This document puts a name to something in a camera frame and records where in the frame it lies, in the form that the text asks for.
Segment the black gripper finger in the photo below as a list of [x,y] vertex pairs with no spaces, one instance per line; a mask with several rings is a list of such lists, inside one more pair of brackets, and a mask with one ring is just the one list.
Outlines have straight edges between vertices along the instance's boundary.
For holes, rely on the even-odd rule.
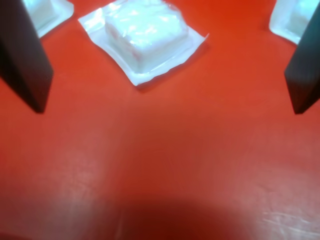
[[284,76],[295,114],[303,114],[320,99],[319,6],[316,7]]
[[36,113],[45,111],[54,70],[20,0],[0,2],[0,76]]

